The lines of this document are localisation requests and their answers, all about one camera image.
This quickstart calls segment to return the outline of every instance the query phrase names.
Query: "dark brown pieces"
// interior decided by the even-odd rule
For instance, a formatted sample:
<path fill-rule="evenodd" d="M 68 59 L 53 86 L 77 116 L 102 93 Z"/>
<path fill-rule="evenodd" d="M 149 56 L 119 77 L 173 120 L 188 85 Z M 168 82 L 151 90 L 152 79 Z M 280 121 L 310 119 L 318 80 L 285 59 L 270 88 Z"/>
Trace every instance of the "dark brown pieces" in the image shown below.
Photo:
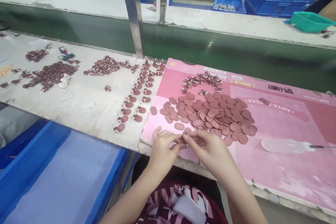
<path fill-rule="evenodd" d="M 178 110 L 177 112 L 182 117 L 188 117 L 188 113 L 185 110 Z"/>
<path fill-rule="evenodd" d="M 170 98 L 169 98 L 169 101 L 170 101 L 170 103 L 173 104 L 173 105 L 175 105 L 175 104 L 177 103 L 177 101 L 176 101 L 175 98 L 173 98 L 173 97 L 170 97 Z"/>
<path fill-rule="evenodd" d="M 0 85 L 0 87 L 2 87 L 2 88 L 6 88 L 6 87 L 8 87 L 8 82 L 2 83 L 2 84 Z"/>
<path fill-rule="evenodd" d="M 169 115 L 169 111 L 162 108 L 162 109 L 160 109 L 160 114 L 166 116 L 166 115 Z"/>
<path fill-rule="evenodd" d="M 184 130 L 184 125 L 181 123 L 175 123 L 174 127 L 178 130 Z"/>
<path fill-rule="evenodd" d="M 164 109 L 168 109 L 170 107 L 171 103 L 169 101 L 167 101 L 164 105 L 163 108 Z"/>
<path fill-rule="evenodd" d="M 180 120 L 183 123 L 190 123 L 190 120 L 188 119 L 188 117 L 181 117 Z"/>
<path fill-rule="evenodd" d="M 233 140 L 230 136 L 226 136 L 224 138 L 224 143 L 226 144 L 226 146 L 230 146 L 233 143 Z"/>
<path fill-rule="evenodd" d="M 267 105 L 267 106 L 270 104 L 270 102 L 267 101 L 267 100 L 264 99 L 264 98 L 259 98 L 259 101 L 261 101 L 262 103 L 264 103 L 264 104 Z"/>
<path fill-rule="evenodd" d="M 166 116 L 165 116 L 165 119 L 166 119 L 166 121 L 167 121 L 168 123 L 173 123 L 173 120 L 170 119 L 170 115 L 166 115 Z"/>

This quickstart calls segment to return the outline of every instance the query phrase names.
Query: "brown oval piece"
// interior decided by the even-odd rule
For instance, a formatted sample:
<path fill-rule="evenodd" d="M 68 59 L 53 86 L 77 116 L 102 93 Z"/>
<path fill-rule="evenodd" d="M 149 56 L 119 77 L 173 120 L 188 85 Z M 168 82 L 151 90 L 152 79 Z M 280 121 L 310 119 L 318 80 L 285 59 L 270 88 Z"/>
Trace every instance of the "brown oval piece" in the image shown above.
<path fill-rule="evenodd" d="M 239 117 L 236 115 L 232 116 L 231 119 L 235 122 L 239 122 Z"/>
<path fill-rule="evenodd" d="M 213 128 L 213 126 L 212 126 L 212 124 L 211 123 L 209 123 L 209 122 L 205 122 L 204 123 L 205 124 L 205 126 L 207 127 L 207 128 Z"/>
<path fill-rule="evenodd" d="M 215 98 L 215 99 L 219 99 L 219 98 L 222 98 L 222 95 L 218 92 L 215 92 L 212 94 L 212 96 Z"/>
<path fill-rule="evenodd" d="M 189 110 L 189 111 L 191 111 L 191 112 L 194 112 L 194 111 L 195 111 L 195 110 L 194 110 L 192 107 L 190 107 L 190 106 L 186 106 L 185 110 Z"/>
<path fill-rule="evenodd" d="M 130 107 L 133 107 L 133 106 L 134 106 L 134 104 L 131 103 L 131 102 L 126 103 L 126 107 L 127 107 L 127 108 L 130 108 Z"/>
<path fill-rule="evenodd" d="M 170 114 L 171 112 L 174 111 L 174 108 L 173 108 L 173 107 L 169 107 L 167 110 L 168 110 L 168 112 L 169 112 L 169 114 Z"/>
<path fill-rule="evenodd" d="M 208 117 L 213 118 L 214 116 L 215 116 L 215 114 L 212 111 L 208 112 Z"/>
<path fill-rule="evenodd" d="M 225 129 L 222 129 L 222 133 L 223 133 L 223 135 L 230 135 L 230 128 L 225 127 Z"/>
<path fill-rule="evenodd" d="M 259 101 L 261 101 L 262 103 L 264 103 L 267 106 L 270 104 L 270 102 L 268 100 L 264 99 L 264 98 L 259 98 Z"/>
<path fill-rule="evenodd" d="M 188 119 L 188 117 L 181 117 L 180 120 L 183 123 L 190 123 L 190 120 Z"/>
<path fill-rule="evenodd" d="M 236 109 L 235 104 L 228 104 L 227 107 L 228 107 L 228 109 Z"/>
<path fill-rule="evenodd" d="M 192 132 L 191 128 L 185 128 L 183 131 L 183 135 L 190 134 Z"/>
<path fill-rule="evenodd" d="M 249 138 L 246 135 L 239 135 L 238 140 L 241 144 L 247 144 Z"/>
<path fill-rule="evenodd" d="M 169 101 L 170 101 L 170 103 L 173 104 L 173 105 L 175 105 L 175 104 L 177 103 L 177 101 L 176 101 L 175 98 L 173 98 L 173 97 L 170 97 L 170 98 L 169 98 Z"/>
<path fill-rule="evenodd" d="M 172 122 L 173 122 L 173 120 L 170 119 L 170 115 L 166 115 L 166 116 L 165 116 L 165 119 L 166 119 L 166 121 L 167 121 L 168 123 L 172 123 Z"/>
<path fill-rule="evenodd" d="M 230 130 L 232 131 L 239 131 L 240 130 L 240 125 L 236 122 L 230 124 Z"/>
<path fill-rule="evenodd" d="M 180 116 L 182 116 L 182 117 L 187 117 L 188 116 L 188 113 L 186 112 L 186 111 L 184 111 L 184 110 L 178 110 L 178 112 L 177 112 Z"/>
<path fill-rule="evenodd" d="M 158 111 L 156 110 L 156 107 L 154 106 L 150 108 L 150 112 L 153 116 L 155 116 L 158 113 Z"/>
<path fill-rule="evenodd" d="M 231 138 L 233 141 L 237 142 L 239 137 L 238 137 L 238 134 L 236 132 L 234 132 L 232 135 L 231 135 Z"/>
<path fill-rule="evenodd" d="M 197 120 L 195 120 L 195 121 L 192 122 L 192 125 L 194 127 L 200 127 L 200 126 L 203 125 L 203 121 L 201 119 L 197 119 Z"/>
<path fill-rule="evenodd" d="M 194 114 L 189 114 L 189 115 L 188 115 L 188 119 L 189 119 L 190 121 L 196 121 L 196 120 L 198 120 L 197 116 L 195 116 Z"/>
<path fill-rule="evenodd" d="M 218 109 L 219 108 L 219 105 L 218 105 L 218 102 L 217 101 L 213 101 L 212 103 L 209 104 L 210 107 L 214 108 L 214 109 Z"/>
<path fill-rule="evenodd" d="M 219 106 L 223 109 L 226 109 L 227 108 L 227 103 L 225 101 L 220 101 Z"/>
<path fill-rule="evenodd" d="M 222 138 L 222 134 L 221 134 L 221 132 L 220 132 L 219 130 L 217 130 L 217 129 L 211 129 L 211 130 L 210 130 L 210 133 L 215 134 L 215 135 L 218 136 L 219 138 Z"/>
<path fill-rule="evenodd" d="M 240 116 L 240 112 L 238 109 L 231 109 L 231 114 L 234 116 Z"/>
<path fill-rule="evenodd" d="M 124 115 L 122 118 L 121 118 L 121 122 L 124 123 L 128 120 L 128 116 L 127 115 Z"/>
<path fill-rule="evenodd" d="M 215 120 L 211 121 L 210 124 L 216 129 L 219 128 L 219 124 Z"/>
<path fill-rule="evenodd" d="M 194 94 L 187 94 L 187 98 L 189 100 L 195 99 L 195 95 Z"/>
<path fill-rule="evenodd" d="M 225 109 L 225 115 L 227 116 L 227 117 L 231 117 L 232 116 L 232 114 L 231 114 L 231 110 L 229 109 L 229 108 L 227 108 L 227 109 Z"/>
<path fill-rule="evenodd" d="M 228 98 L 226 99 L 226 102 L 229 103 L 229 104 L 236 104 L 236 100 L 235 99 L 232 99 L 232 98 Z"/>
<path fill-rule="evenodd" d="M 174 127 L 178 130 L 184 130 L 184 125 L 181 123 L 175 123 Z"/>
<path fill-rule="evenodd" d="M 130 109 L 125 109 L 124 112 L 123 112 L 123 114 L 126 114 L 126 115 L 128 115 L 130 113 L 132 113 L 132 111 Z"/>
<path fill-rule="evenodd" d="M 190 107 L 194 105 L 194 102 L 190 101 L 188 99 L 185 99 L 183 102 L 184 102 L 185 105 L 190 106 Z"/>
<path fill-rule="evenodd" d="M 186 108 L 186 105 L 184 104 L 184 103 L 180 103 L 180 105 L 179 105 L 179 110 L 185 110 Z"/>
<path fill-rule="evenodd" d="M 212 103 L 212 102 L 214 102 L 214 101 L 216 101 L 216 99 L 215 99 L 213 96 L 210 96 L 210 97 L 207 99 L 207 102 L 208 102 L 208 103 Z"/>
<path fill-rule="evenodd" d="M 203 111 L 200 111 L 198 114 L 198 117 L 202 120 L 202 121 L 206 121 L 206 114 Z"/>
<path fill-rule="evenodd" d="M 145 108 L 143 108 L 143 107 L 140 107 L 140 109 L 139 109 L 139 113 L 141 113 L 141 114 L 144 114 L 144 113 L 146 113 L 146 109 L 145 109 Z"/>
<path fill-rule="evenodd" d="M 172 120 L 175 120 L 175 118 L 176 118 L 177 116 L 178 116 L 178 115 L 177 115 L 176 111 L 172 111 L 172 112 L 170 113 L 170 115 L 169 115 L 170 119 L 172 119 Z"/>
<path fill-rule="evenodd" d="M 141 123 L 142 122 L 142 116 L 140 115 L 136 115 L 136 117 L 134 118 L 134 121 Z"/>
<path fill-rule="evenodd" d="M 167 116 L 167 115 L 169 115 L 169 111 L 162 108 L 162 109 L 160 109 L 160 114 L 162 114 L 164 116 Z"/>
<path fill-rule="evenodd" d="M 184 102 L 185 99 L 186 99 L 185 96 L 180 96 L 180 97 L 178 98 L 178 100 L 179 100 L 180 102 Z"/>
<path fill-rule="evenodd" d="M 211 94 L 210 94 L 210 93 L 207 93 L 207 94 L 204 95 L 204 98 L 205 98 L 205 99 L 208 99 L 209 97 L 211 97 Z"/>
<path fill-rule="evenodd" d="M 119 132 L 123 131 L 125 129 L 125 124 L 118 125 L 117 129 L 118 129 Z"/>
<path fill-rule="evenodd" d="M 171 103 L 169 101 L 167 101 L 164 105 L 163 108 L 164 109 L 168 109 L 170 107 Z"/>
<path fill-rule="evenodd" d="M 226 146 L 230 146 L 233 143 L 233 140 L 230 136 L 226 136 L 224 138 L 224 143 L 226 144 Z"/>
<path fill-rule="evenodd" d="M 203 107 L 203 104 L 202 103 L 195 103 L 193 106 L 193 109 L 200 109 L 200 108 L 202 108 Z"/>

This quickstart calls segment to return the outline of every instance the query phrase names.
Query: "blue stool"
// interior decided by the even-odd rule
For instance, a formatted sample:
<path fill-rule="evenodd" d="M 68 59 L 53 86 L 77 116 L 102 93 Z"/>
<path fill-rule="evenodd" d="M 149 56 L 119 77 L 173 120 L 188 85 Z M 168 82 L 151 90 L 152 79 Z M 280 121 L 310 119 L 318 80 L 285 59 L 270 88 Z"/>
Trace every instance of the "blue stool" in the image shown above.
<path fill-rule="evenodd" d="M 5 169 L 14 158 L 30 143 L 36 134 L 47 124 L 48 120 L 40 119 L 12 142 L 0 149 L 0 170 Z"/>

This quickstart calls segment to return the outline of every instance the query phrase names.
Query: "pile of brown pieces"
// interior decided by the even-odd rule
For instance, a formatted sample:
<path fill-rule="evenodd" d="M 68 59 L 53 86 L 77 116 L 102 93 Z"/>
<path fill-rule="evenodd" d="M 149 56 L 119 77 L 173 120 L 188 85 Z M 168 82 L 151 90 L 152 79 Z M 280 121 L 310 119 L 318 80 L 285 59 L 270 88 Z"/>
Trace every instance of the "pile of brown pieces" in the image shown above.
<path fill-rule="evenodd" d="M 62 61 L 58 61 L 52 65 L 44 66 L 42 71 L 34 71 L 35 77 L 23 71 L 21 77 L 31 78 L 31 81 L 28 84 L 24 84 L 23 88 L 33 87 L 36 84 L 41 83 L 43 86 L 43 92 L 48 91 L 54 84 L 61 83 L 61 79 L 64 77 L 64 74 L 73 75 L 78 68 L 71 66 L 69 64 L 63 64 Z"/>
<path fill-rule="evenodd" d="M 114 58 L 111 58 L 110 56 L 105 56 L 103 59 L 97 60 L 97 62 L 91 67 L 91 69 L 84 71 L 83 74 L 85 75 L 104 75 L 104 74 L 110 74 L 112 72 L 116 72 L 120 69 L 120 67 L 128 68 L 134 72 L 139 68 L 139 65 L 130 65 L 128 63 L 129 61 L 125 62 L 117 62 Z"/>
<path fill-rule="evenodd" d="M 165 116 L 168 123 L 181 121 L 189 123 L 195 129 L 201 129 L 216 134 L 218 137 L 225 136 L 224 141 L 230 146 L 233 141 L 246 144 L 249 136 L 254 136 L 258 131 L 252 125 L 254 119 L 246 109 L 247 105 L 241 99 L 233 99 L 226 94 L 215 92 L 212 95 L 207 93 L 206 102 L 195 100 L 195 95 L 187 94 L 180 96 L 178 101 L 170 97 L 169 101 L 163 105 L 160 113 Z M 175 128 L 184 130 L 184 134 L 190 133 L 191 129 L 184 129 L 181 123 L 175 123 Z"/>
<path fill-rule="evenodd" d="M 199 84 L 208 83 L 210 86 L 218 87 L 221 86 L 223 83 L 217 75 L 213 76 L 209 72 L 199 73 L 197 76 L 189 76 L 186 78 L 185 81 L 182 82 L 183 88 L 182 93 L 183 94 L 189 94 L 191 87 L 196 87 Z"/>
<path fill-rule="evenodd" d="M 36 51 L 30 51 L 26 54 L 26 59 L 28 61 L 39 62 L 40 59 L 42 59 L 47 54 L 49 54 L 49 53 L 46 52 L 46 50 L 44 50 L 44 49 L 36 50 Z"/>

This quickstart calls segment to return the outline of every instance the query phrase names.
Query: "finger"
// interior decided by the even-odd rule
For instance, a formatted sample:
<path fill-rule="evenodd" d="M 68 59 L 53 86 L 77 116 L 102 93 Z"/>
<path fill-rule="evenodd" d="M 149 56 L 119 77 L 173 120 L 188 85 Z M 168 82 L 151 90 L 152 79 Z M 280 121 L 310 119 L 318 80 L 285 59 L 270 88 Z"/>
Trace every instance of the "finger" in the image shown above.
<path fill-rule="evenodd" d="M 157 127 L 156 130 L 154 130 L 154 134 L 153 134 L 153 138 L 157 138 L 158 137 L 158 132 L 160 131 L 161 126 Z"/>
<path fill-rule="evenodd" d="M 201 153 L 203 153 L 205 151 L 190 136 L 183 135 L 183 139 L 194 150 L 194 152 L 196 153 L 196 155 L 199 155 L 199 154 L 201 154 Z"/>
<path fill-rule="evenodd" d="M 173 133 L 170 132 L 170 131 L 164 130 L 164 131 L 162 131 L 162 132 L 159 133 L 159 136 L 162 137 L 162 136 L 168 135 L 168 134 L 173 134 Z"/>
<path fill-rule="evenodd" d="M 187 146 L 183 143 L 178 143 L 178 144 L 175 144 L 175 146 L 172 148 L 172 151 L 176 154 L 178 154 L 178 152 L 181 150 L 181 149 L 185 149 Z"/>
<path fill-rule="evenodd" d="M 191 133 L 189 133 L 189 136 L 190 137 L 199 137 L 199 138 L 202 138 L 202 139 L 204 139 L 204 141 L 206 141 L 206 142 L 209 142 L 209 138 L 210 138 L 210 133 L 209 132 L 206 132 L 206 131 L 203 131 L 203 130 L 195 130 L 195 131 L 193 131 L 193 132 L 191 132 Z"/>

